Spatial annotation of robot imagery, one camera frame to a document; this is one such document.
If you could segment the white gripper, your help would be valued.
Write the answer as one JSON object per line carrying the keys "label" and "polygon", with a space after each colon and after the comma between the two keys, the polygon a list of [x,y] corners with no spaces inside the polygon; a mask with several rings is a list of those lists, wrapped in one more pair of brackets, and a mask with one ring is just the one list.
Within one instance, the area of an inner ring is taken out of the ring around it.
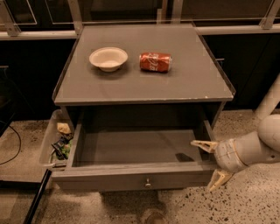
{"label": "white gripper", "polygon": [[207,186],[209,192],[218,189],[228,182],[233,174],[237,173],[247,166],[241,161],[235,148],[235,140],[228,139],[221,142],[192,140],[192,146],[201,148],[208,153],[214,153],[216,162],[221,169],[216,169]]}

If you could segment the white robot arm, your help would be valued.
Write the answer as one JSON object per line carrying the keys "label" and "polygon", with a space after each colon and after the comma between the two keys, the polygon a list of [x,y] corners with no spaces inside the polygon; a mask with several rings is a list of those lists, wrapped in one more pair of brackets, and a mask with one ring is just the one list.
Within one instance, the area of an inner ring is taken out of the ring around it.
{"label": "white robot arm", "polygon": [[207,186],[209,192],[224,185],[234,174],[251,165],[280,162],[280,115],[272,115],[279,102],[280,74],[255,111],[260,119],[257,131],[220,142],[191,141],[191,145],[214,154],[218,164]]}

